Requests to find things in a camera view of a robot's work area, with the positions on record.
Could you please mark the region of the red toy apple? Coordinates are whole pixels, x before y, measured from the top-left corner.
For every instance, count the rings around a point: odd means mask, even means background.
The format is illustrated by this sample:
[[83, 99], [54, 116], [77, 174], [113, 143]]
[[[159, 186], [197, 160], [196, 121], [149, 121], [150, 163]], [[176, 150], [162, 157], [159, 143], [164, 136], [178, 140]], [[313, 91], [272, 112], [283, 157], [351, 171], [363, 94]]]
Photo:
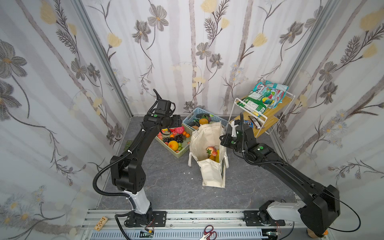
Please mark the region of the red toy apple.
[[207, 148], [207, 153], [209, 154], [209, 156], [213, 156], [213, 157], [216, 157], [218, 152], [216, 150], [215, 147], [208, 147]]

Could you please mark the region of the floral canvas tote bag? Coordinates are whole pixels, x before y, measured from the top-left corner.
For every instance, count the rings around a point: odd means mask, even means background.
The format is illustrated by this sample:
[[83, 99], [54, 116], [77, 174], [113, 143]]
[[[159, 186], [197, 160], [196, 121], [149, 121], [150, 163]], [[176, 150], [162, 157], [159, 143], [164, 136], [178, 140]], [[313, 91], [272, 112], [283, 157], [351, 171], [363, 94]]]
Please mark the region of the floral canvas tote bag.
[[[221, 123], [201, 125], [192, 133], [190, 143], [190, 153], [188, 166], [192, 166], [192, 161], [198, 164], [203, 186], [224, 188], [226, 186], [226, 169], [229, 168], [229, 159], [224, 146], [221, 146], [220, 136], [225, 131]], [[209, 156], [208, 147], [215, 147], [220, 151], [220, 162], [215, 162], [215, 157]]]

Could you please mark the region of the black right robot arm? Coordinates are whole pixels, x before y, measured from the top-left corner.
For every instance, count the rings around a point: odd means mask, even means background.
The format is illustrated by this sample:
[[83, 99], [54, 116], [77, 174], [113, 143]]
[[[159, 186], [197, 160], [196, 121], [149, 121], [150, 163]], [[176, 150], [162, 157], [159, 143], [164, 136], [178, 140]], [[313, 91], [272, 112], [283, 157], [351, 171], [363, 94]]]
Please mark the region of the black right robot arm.
[[316, 236], [322, 237], [341, 214], [339, 190], [312, 180], [283, 160], [273, 148], [258, 143], [253, 130], [244, 124], [243, 115], [235, 124], [234, 135], [220, 136], [221, 146], [241, 153], [249, 165], [269, 171], [301, 199], [298, 203], [269, 200], [259, 208], [257, 220], [265, 226], [279, 220], [303, 223]]

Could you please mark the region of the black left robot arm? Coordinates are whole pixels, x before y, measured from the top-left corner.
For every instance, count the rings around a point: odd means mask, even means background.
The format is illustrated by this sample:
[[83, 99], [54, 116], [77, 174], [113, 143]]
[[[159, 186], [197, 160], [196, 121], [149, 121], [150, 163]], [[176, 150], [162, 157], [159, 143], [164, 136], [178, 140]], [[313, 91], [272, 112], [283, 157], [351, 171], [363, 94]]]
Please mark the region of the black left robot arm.
[[[125, 197], [129, 200], [133, 209], [127, 215], [127, 223], [131, 226], [147, 226], [153, 221], [152, 204], [144, 190], [146, 174], [142, 167], [147, 150], [161, 130], [182, 126], [181, 116], [174, 114], [175, 103], [163, 99], [156, 90], [154, 92], [155, 103], [144, 116], [140, 123], [141, 128], [129, 148], [122, 155], [112, 157], [110, 163], [93, 180], [93, 188], [98, 194]], [[111, 171], [111, 180], [118, 192], [105, 192], [98, 187], [99, 178], [107, 170]]]

